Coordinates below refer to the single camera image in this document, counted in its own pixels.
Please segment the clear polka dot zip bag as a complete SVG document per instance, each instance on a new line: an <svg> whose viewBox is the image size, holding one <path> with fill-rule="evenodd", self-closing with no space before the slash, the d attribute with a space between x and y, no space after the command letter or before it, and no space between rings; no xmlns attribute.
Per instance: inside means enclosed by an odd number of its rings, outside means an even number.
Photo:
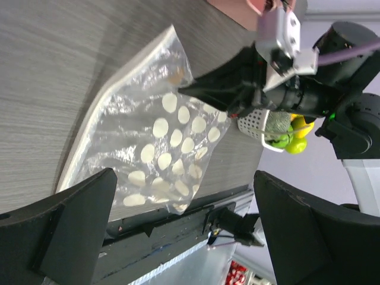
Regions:
<svg viewBox="0 0 380 285"><path fill-rule="evenodd" d="M161 204L182 214L231 124L226 113L179 93L191 80L185 50L170 26L99 90L56 190L111 168L118 179L113 209Z"/></svg>

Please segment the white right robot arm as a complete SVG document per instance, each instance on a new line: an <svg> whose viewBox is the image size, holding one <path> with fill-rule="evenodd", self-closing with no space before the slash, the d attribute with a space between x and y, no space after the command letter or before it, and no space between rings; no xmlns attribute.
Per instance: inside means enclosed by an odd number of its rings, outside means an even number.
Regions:
<svg viewBox="0 0 380 285"><path fill-rule="evenodd" d="M379 73L379 37L338 21L310 49L299 32L270 24L234 58L179 92L231 118L259 111L289 112L326 138L349 174L359 209L379 215L379 96L365 88Z"/></svg>

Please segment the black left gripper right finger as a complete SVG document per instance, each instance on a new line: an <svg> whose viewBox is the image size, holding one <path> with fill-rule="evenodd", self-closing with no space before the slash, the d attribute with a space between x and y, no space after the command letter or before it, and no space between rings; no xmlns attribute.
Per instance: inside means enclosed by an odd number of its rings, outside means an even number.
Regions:
<svg viewBox="0 0 380 285"><path fill-rule="evenodd" d="M254 190L277 284L379 284L379 217L261 170Z"/></svg>

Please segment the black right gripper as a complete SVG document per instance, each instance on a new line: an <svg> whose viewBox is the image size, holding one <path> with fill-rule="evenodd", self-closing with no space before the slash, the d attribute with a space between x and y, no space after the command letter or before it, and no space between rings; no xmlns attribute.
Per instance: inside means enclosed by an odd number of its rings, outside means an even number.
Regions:
<svg viewBox="0 0 380 285"><path fill-rule="evenodd" d="M238 62L232 70L216 69L194 79L178 91L200 99L213 108L227 112L230 118L242 118L254 109L294 112L297 110L295 81L289 80L264 92L268 64L254 44L243 48L233 58Z"/></svg>

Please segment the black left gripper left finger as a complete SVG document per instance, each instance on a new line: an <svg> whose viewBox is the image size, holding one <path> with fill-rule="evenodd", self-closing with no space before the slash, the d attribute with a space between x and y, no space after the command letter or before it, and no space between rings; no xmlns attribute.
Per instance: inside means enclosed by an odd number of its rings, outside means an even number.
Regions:
<svg viewBox="0 0 380 285"><path fill-rule="evenodd" d="M75 186L1 214L1 284L91 284L117 177L106 168Z"/></svg>

